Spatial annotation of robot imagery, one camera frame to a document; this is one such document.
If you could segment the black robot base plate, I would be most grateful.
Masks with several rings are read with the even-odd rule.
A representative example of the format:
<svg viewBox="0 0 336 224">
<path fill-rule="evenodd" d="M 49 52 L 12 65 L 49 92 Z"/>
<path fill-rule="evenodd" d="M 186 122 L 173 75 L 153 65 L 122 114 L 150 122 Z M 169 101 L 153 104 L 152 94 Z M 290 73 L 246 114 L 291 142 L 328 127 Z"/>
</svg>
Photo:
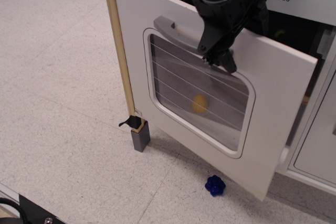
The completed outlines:
<svg viewBox="0 0 336 224">
<path fill-rule="evenodd" d="M 19 205 L 26 214 L 29 223 L 65 224 L 65 222 L 63 222 L 57 216 L 48 212 L 41 206 L 37 205 L 36 203 L 32 202 L 31 200 L 22 195 L 19 195 Z"/>
</svg>

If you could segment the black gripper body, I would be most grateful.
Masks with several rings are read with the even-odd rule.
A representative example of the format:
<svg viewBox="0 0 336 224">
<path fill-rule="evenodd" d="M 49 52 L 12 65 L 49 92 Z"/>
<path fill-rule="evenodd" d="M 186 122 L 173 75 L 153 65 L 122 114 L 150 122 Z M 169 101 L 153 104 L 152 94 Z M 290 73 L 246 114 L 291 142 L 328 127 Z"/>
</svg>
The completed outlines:
<svg viewBox="0 0 336 224">
<path fill-rule="evenodd" d="M 244 29 L 249 30 L 251 7 L 256 0 L 192 0 L 204 22 L 200 42 L 231 47 Z"/>
</svg>

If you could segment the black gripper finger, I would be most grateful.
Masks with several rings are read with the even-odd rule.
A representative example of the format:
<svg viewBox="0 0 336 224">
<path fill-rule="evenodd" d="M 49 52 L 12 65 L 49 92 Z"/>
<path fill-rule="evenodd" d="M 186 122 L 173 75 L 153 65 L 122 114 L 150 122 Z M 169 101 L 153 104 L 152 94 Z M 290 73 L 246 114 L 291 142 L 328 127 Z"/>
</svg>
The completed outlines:
<svg viewBox="0 0 336 224">
<path fill-rule="evenodd" d="M 219 64 L 228 72 L 234 73 L 237 71 L 237 66 L 233 57 L 234 52 L 231 49 L 221 51 L 218 56 Z"/>
<path fill-rule="evenodd" d="M 251 7 L 249 30 L 266 36 L 269 27 L 269 13 L 266 5 L 267 0 L 256 0 Z"/>
</svg>

